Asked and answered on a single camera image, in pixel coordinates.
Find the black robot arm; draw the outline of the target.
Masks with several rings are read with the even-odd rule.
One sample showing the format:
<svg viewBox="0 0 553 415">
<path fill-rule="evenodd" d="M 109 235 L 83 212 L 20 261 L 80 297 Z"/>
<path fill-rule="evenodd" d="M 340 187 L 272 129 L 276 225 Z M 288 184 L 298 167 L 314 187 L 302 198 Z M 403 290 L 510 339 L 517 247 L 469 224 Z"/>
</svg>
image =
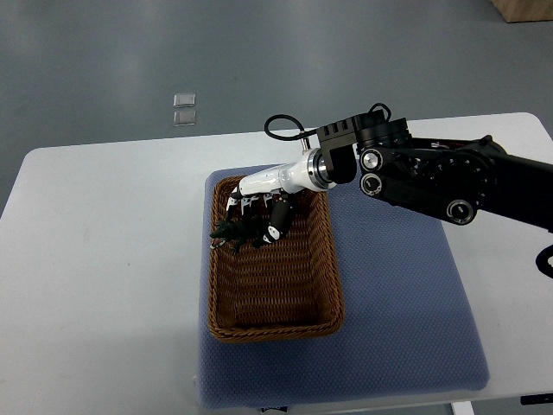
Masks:
<svg viewBox="0 0 553 415">
<path fill-rule="evenodd" d="M 245 219 L 263 201 L 270 218 L 252 234 L 255 246 L 282 239 L 296 213 L 296 195 L 359 181 L 361 191 L 393 206 L 464 226 L 481 211 L 535 227 L 552 227 L 552 168 L 508 154 L 491 136 L 477 140 L 413 137 L 386 105 L 300 130 L 302 157 L 244 177 L 230 193 L 226 223 Z"/>
</svg>

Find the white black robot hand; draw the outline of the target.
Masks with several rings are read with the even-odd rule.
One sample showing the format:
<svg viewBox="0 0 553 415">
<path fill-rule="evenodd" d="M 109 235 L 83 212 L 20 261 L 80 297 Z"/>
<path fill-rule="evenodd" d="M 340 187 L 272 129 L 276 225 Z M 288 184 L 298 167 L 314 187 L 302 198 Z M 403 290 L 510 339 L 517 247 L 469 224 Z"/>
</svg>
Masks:
<svg viewBox="0 0 553 415">
<path fill-rule="evenodd" d="M 274 206 L 275 193 L 296 194 L 304 189 L 324 192 L 335 186 L 322 151 L 307 150 L 296 163 L 277 165 L 242 178 L 227 199 L 226 218 L 231 219 L 241 208 L 241 220 L 255 219 L 257 225 L 268 225 L 263 242 L 274 243 L 287 235 L 296 214 L 291 200 L 280 199 Z"/>
</svg>

